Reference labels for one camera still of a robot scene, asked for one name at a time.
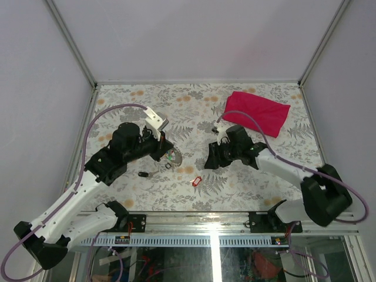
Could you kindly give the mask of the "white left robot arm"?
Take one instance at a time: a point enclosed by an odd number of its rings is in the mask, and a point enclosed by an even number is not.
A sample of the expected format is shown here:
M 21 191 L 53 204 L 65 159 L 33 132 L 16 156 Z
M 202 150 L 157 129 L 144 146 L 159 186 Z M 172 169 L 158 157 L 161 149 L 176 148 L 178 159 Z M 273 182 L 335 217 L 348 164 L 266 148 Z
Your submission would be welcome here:
M 128 163 L 150 156 L 159 161 L 173 143 L 161 131 L 125 122 L 113 132 L 108 145 L 84 165 L 76 182 L 41 216 L 28 223 L 20 221 L 14 232 L 24 248 L 44 270 L 57 266 L 68 251 L 87 237 L 102 231 L 124 231 L 129 212 L 118 201 L 109 201 L 90 216 L 74 221 L 84 205 L 101 190 L 125 174 Z

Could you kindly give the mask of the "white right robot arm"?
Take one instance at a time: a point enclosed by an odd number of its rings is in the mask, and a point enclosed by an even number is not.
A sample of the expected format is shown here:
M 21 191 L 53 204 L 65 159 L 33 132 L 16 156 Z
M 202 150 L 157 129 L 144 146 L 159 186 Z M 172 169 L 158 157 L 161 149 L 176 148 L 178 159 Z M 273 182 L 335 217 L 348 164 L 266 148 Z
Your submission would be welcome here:
M 300 200 L 282 200 L 270 211 L 268 226 L 282 231 L 294 221 L 311 220 L 326 227 L 353 203 L 336 169 L 325 164 L 312 169 L 283 159 L 267 142 L 253 142 L 244 127 L 212 129 L 217 140 L 209 144 L 205 169 L 216 170 L 239 160 L 242 164 L 271 173 L 301 190 Z

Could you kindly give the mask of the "metal key organiser with rings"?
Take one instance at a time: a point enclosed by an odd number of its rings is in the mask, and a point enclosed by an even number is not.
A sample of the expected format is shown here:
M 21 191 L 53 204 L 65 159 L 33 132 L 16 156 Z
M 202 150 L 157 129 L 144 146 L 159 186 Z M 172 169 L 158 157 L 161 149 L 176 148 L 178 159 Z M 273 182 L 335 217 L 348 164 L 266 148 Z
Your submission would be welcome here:
M 173 147 L 172 149 L 168 150 L 164 154 L 164 158 L 166 159 L 165 168 L 167 170 L 180 167 L 183 162 L 183 156 L 180 150 L 176 147 Z

